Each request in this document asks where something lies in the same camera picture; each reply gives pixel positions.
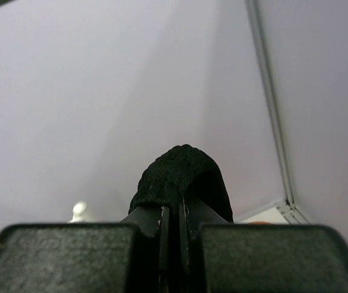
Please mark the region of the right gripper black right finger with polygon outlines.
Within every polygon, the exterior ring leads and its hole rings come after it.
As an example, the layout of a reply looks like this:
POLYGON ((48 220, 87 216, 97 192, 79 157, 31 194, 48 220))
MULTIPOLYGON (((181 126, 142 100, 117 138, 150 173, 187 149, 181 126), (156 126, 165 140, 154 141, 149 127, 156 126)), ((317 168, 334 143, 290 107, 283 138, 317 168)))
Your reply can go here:
POLYGON ((348 245, 327 226, 233 224, 191 197, 179 238, 187 292, 348 292, 348 245))

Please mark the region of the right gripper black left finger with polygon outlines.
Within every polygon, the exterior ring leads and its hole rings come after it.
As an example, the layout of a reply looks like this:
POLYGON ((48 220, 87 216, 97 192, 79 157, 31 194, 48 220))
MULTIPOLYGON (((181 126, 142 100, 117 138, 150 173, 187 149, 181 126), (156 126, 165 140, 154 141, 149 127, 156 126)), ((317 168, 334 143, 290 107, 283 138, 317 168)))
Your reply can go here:
POLYGON ((159 292, 169 209, 118 223, 33 223, 0 232, 0 292, 159 292))

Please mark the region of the black shorts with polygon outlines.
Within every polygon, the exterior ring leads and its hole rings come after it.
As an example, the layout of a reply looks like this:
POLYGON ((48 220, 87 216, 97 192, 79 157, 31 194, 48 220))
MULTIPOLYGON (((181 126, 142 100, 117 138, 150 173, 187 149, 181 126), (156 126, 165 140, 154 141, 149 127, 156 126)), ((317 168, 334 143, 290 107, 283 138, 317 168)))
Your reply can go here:
POLYGON ((177 145, 159 156, 142 173, 129 213, 139 206, 168 206, 178 211, 184 198, 195 195, 225 221, 233 211, 217 163, 202 150, 177 145))

